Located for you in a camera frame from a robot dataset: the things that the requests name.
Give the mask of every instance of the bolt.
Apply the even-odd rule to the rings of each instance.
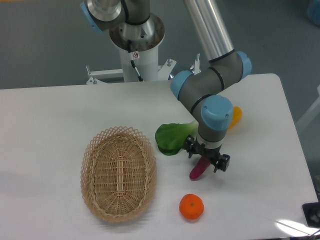
[[[171,67],[172,59],[171,59],[171,58],[169,58],[169,59],[168,59],[168,61],[167,61],[167,63],[168,63],[168,67]]]

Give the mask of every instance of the metal bracket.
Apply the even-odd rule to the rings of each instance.
[[[158,66],[158,80],[169,80],[172,79],[174,76],[172,74],[172,70],[177,64],[177,61],[173,59],[168,59],[164,65]],[[112,70],[103,70],[103,71],[90,71],[89,66],[85,66],[87,75],[89,80],[86,82],[87,85],[89,84],[105,84],[107,82],[100,81],[99,79],[104,79],[108,81],[109,79],[114,78],[121,78],[124,76],[122,69],[112,69]]]

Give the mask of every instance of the white table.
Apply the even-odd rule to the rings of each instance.
[[[198,157],[188,159],[185,151],[164,156],[154,138],[161,124],[193,120],[168,81],[0,90],[0,239],[289,236],[281,230],[286,224],[280,224],[282,220],[303,223],[302,204],[317,197],[280,79],[250,75],[222,95],[243,111],[221,149],[231,156],[229,168],[214,174],[210,166],[202,179],[191,181]],[[153,144],[157,162],[151,205],[124,224],[92,215],[80,189],[87,145],[114,126],[142,131]],[[205,206],[196,223],[179,213],[179,202],[188,193],[201,197]]]

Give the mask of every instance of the gray floor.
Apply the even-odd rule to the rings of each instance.
[[[84,84],[92,71],[118,69],[120,58],[107,33],[95,35],[81,0],[0,2],[0,89]],[[253,74],[280,76],[296,122],[318,97],[320,27],[309,22],[308,0],[218,0],[237,50],[246,52]],[[205,55],[182,0],[151,0],[166,35],[159,63],[178,62],[175,72]],[[320,175],[320,117],[300,135],[311,176]]]

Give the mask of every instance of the silver metal tube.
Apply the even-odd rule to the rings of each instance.
[[[234,49],[215,0],[184,0],[207,59]]]
[[[117,6],[120,0],[96,0],[96,2],[103,8],[112,8]]]
[[[115,20],[122,9],[120,0],[88,0],[87,6],[90,13],[103,22]]]

